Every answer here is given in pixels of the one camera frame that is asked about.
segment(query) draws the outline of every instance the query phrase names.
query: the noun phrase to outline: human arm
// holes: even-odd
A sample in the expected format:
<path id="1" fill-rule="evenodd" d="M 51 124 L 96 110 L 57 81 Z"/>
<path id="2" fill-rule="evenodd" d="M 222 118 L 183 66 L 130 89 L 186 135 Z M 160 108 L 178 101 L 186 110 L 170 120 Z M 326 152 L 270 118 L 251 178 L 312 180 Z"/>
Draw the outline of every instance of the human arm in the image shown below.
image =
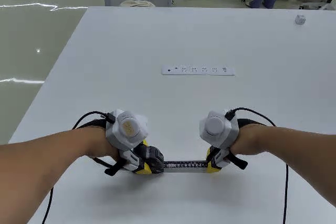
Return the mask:
<path id="1" fill-rule="evenodd" d="M 250 124 L 240 129 L 230 150 L 244 155 L 272 153 L 336 206 L 336 135 Z"/>
<path id="2" fill-rule="evenodd" d="M 65 170 L 85 155 L 116 159 L 118 150 L 99 127 L 0 145 L 0 223 L 27 223 Z"/>

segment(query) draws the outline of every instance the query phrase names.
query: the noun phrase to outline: forearm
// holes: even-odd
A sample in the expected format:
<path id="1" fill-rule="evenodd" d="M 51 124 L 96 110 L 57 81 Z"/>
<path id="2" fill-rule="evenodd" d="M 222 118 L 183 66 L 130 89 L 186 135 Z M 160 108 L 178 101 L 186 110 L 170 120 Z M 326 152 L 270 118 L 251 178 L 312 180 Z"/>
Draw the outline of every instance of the forearm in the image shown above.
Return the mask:
<path id="1" fill-rule="evenodd" d="M 26 223 L 98 135 L 104 137 L 104 130 L 88 127 L 0 146 L 0 223 Z"/>
<path id="2" fill-rule="evenodd" d="M 336 206 L 335 135 L 266 127 L 261 142 Z"/>

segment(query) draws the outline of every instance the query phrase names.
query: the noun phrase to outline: black cable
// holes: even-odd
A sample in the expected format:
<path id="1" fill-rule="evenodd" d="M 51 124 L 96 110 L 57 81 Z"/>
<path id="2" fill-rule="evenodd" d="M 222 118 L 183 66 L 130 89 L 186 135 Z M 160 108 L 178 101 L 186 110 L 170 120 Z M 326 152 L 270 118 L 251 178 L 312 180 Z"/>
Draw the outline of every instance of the black cable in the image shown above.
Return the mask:
<path id="1" fill-rule="evenodd" d="M 48 213 L 49 213 L 49 210 L 50 210 L 51 202 L 53 200 L 53 193 L 54 193 L 54 187 L 50 190 L 48 207 L 47 207 L 46 213 L 44 214 L 42 224 L 44 224 L 46 222 L 46 219 L 48 217 Z"/>
<path id="2" fill-rule="evenodd" d="M 249 109 L 249 108 L 236 108 L 236 109 L 233 109 L 233 110 L 230 110 L 228 111 L 226 114 L 225 114 L 225 117 L 229 120 L 231 120 L 234 116 L 235 116 L 235 113 L 236 111 L 238 110 L 245 110 L 245 111 L 249 111 L 249 112 L 252 112 L 258 116 L 261 116 L 262 118 L 266 119 L 272 126 L 276 127 L 275 123 L 271 121 L 271 119 L 269 119 L 267 116 L 263 115 L 263 114 L 260 114 L 259 112 L 257 111 L 254 111 L 252 109 Z M 289 171 L 288 171 L 288 165 L 286 164 L 286 182 L 285 182 L 285 198 L 284 198 L 284 213 L 283 213 L 283 218 L 282 218 L 282 224 L 286 224 L 286 215 L 287 215 L 287 196 L 288 196 L 288 174 Z"/>
<path id="3" fill-rule="evenodd" d="M 91 112 L 88 112 L 86 114 L 84 114 L 83 116 L 81 116 L 80 119 L 78 119 L 77 123 L 75 123 L 75 125 L 72 127 L 72 130 L 74 130 L 78 124 L 84 119 L 86 118 L 87 116 L 89 115 L 93 115 L 93 114 L 98 114 L 98 115 L 102 115 L 105 119 L 108 120 L 109 118 L 109 115 L 106 114 L 106 113 L 103 113 L 103 112 L 100 112 L 100 111 L 91 111 Z M 99 158 L 93 158 L 92 160 L 94 160 L 96 163 L 98 164 L 101 164 L 107 168 L 112 168 L 113 166 L 104 162 L 103 160 L 99 159 Z M 42 224 L 45 224 L 46 222 L 46 219 L 48 217 L 48 214 L 49 214 L 49 210 L 50 210 L 50 206 L 51 206 L 51 202 L 53 201 L 53 193 L 54 193 L 54 187 L 52 187 L 52 189 L 50 190 L 50 196 L 49 196 L 49 202 L 48 202 L 48 207 L 47 207 L 47 210 L 46 210 L 46 213 L 44 214 L 44 217 L 43 217 L 43 221 L 42 221 Z"/>

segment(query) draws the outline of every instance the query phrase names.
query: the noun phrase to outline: white desk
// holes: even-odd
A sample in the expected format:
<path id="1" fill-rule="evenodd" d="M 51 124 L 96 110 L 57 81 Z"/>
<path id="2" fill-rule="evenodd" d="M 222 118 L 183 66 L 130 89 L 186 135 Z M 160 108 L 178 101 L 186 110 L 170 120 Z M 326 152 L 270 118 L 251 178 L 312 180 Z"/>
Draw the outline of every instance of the white desk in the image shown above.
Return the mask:
<path id="1" fill-rule="evenodd" d="M 295 25 L 298 13 L 303 26 Z M 149 118 L 148 140 L 166 160 L 205 156 L 198 121 L 211 109 L 247 106 L 281 126 L 336 133 L 335 20 L 327 11 L 90 8 L 11 142 L 115 108 Z M 162 76 L 170 63 L 224 64 L 237 75 Z M 246 159 L 245 171 L 108 177 L 83 157 L 56 184 L 48 224 L 281 223 L 284 163 L 270 154 Z M 31 223 L 41 222 L 46 206 Z M 291 170 L 287 223 L 335 221 L 335 208 Z"/>

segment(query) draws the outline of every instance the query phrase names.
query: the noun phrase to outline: power strip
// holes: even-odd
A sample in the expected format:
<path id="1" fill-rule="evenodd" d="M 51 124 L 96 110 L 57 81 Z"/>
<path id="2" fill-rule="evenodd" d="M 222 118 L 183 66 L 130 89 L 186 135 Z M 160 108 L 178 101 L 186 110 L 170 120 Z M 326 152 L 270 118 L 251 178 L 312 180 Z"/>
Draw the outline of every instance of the power strip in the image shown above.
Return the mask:
<path id="1" fill-rule="evenodd" d="M 163 75 L 201 75 L 201 76 L 234 76 L 235 70 L 224 66 L 210 66 L 210 65 L 164 65 L 161 68 Z"/>

